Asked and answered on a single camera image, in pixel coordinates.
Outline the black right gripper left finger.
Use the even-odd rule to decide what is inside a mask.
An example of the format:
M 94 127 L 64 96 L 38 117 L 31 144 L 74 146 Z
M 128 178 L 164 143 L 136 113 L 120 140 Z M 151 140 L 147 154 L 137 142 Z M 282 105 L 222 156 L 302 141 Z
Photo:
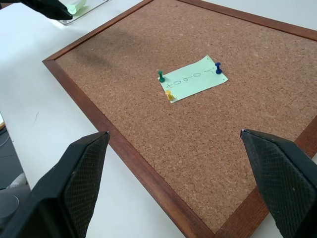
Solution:
M 5 226 L 0 238 L 86 238 L 103 173 L 109 132 L 71 143 Z

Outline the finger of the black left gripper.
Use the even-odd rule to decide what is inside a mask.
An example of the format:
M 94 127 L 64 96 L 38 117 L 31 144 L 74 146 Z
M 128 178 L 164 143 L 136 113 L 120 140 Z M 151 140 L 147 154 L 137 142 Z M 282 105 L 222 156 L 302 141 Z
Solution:
M 59 0 L 19 0 L 20 3 L 53 20 L 71 20 L 73 16 Z

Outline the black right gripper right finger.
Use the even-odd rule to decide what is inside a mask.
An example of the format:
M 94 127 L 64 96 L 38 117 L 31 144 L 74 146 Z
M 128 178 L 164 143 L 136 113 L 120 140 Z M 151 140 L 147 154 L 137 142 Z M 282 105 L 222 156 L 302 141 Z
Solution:
M 283 238 L 317 238 L 317 164 L 290 140 L 249 129 L 240 137 Z

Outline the wood framed cork board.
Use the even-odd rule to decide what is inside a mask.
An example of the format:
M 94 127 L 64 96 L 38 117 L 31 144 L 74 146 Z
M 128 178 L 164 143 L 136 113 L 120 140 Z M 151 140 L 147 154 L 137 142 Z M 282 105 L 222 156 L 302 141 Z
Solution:
M 158 72 L 225 83 L 171 103 Z M 44 65 L 186 238 L 250 238 L 268 210 L 240 130 L 317 153 L 317 30 L 202 0 L 142 0 Z

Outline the green paper note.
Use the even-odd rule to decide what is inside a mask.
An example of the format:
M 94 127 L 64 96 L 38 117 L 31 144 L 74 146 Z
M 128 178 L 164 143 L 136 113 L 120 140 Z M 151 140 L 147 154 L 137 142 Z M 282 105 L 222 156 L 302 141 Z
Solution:
M 223 72 L 216 74 L 215 62 L 208 55 L 196 63 L 163 74 L 163 77 L 165 82 L 160 82 L 160 84 L 164 92 L 170 90 L 175 97 L 171 103 L 218 86 L 228 80 Z

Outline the clear plastic tray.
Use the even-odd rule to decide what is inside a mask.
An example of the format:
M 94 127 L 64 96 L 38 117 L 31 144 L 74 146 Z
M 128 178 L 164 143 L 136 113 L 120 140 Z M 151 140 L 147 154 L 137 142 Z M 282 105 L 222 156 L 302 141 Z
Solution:
M 75 0 L 60 0 L 61 3 L 63 3 L 65 6 L 68 3 L 71 3 Z M 85 6 L 79 10 L 75 15 L 72 15 L 71 20 L 59 20 L 59 22 L 63 25 L 70 25 L 73 22 L 79 20 L 80 18 L 84 17 L 85 15 L 89 14 L 93 10 L 97 9 L 98 7 L 107 4 L 111 0 L 86 0 Z

